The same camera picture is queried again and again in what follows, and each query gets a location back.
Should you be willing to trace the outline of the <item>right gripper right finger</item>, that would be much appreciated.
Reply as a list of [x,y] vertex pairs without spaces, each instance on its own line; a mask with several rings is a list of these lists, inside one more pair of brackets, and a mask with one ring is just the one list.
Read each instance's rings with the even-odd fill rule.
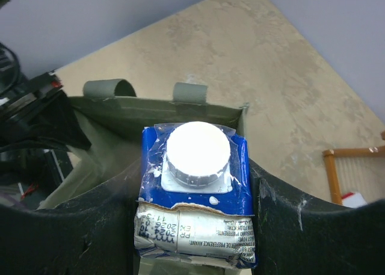
[[384,274],[384,200],[347,208],[250,161],[253,274]]

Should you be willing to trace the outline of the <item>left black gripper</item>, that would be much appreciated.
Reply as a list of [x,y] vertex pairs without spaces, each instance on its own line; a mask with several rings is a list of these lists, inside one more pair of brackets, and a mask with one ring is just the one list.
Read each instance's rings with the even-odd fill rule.
[[88,150],[59,77],[28,79],[17,55],[1,45],[1,185],[26,186],[23,197],[50,194],[70,170],[70,147]]

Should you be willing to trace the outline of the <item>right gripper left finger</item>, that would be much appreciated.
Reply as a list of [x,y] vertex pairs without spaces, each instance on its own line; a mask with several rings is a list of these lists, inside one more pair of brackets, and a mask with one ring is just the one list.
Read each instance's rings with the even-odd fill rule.
[[138,274],[134,216],[141,166],[53,209],[1,206],[1,274]]

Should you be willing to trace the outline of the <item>green canvas bag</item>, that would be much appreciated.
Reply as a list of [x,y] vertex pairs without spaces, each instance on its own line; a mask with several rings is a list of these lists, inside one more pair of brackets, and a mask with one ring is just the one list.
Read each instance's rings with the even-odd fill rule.
[[91,148],[71,148],[79,163],[42,202],[40,209],[53,209],[140,161],[141,133],[146,126],[201,120],[244,134],[248,105],[237,108],[211,105],[206,97],[206,86],[197,84],[178,82],[172,100],[153,100],[138,98],[126,80],[87,82],[83,95],[72,97],[70,102]]

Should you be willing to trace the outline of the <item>blue juice carton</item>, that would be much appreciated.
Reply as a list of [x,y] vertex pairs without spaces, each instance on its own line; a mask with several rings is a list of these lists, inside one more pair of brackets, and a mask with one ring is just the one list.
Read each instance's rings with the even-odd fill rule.
[[142,133],[134,246],[142,258],[226,269],[258,263],[247,140],[230,127],[166,123]]

